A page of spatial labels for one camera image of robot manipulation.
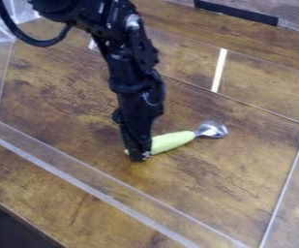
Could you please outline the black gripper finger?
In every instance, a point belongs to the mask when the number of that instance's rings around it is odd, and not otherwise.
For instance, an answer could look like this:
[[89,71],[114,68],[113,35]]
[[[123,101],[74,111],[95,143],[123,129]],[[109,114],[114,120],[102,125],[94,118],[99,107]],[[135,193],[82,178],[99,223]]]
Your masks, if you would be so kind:
[[151,155],[151,136],[121,125],[125,148],[133,162],[143,162]]

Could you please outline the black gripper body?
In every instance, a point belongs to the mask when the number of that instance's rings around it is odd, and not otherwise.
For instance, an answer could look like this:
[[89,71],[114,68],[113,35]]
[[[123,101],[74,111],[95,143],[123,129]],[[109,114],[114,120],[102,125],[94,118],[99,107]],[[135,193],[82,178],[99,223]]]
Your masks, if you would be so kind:
[[113,121],[125,130],[150,130],[163,114],[166,84],[155,69],[159,50],[143,21],[131,20],[115,40],[97,38],[97,43],[107,62],[109,88],[118,101]]

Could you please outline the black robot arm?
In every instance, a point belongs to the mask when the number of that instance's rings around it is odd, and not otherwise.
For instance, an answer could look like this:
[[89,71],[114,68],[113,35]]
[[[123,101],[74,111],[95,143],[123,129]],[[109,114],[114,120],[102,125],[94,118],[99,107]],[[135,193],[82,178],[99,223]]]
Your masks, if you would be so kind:
[[130,0],[27,0],[49,20],[91,34],[107,62],[109,88],[117,95],[113,121],[119,125],[130,160],[151,155],[151,125],[163,114],[166,85],[155,65],[159,50]]

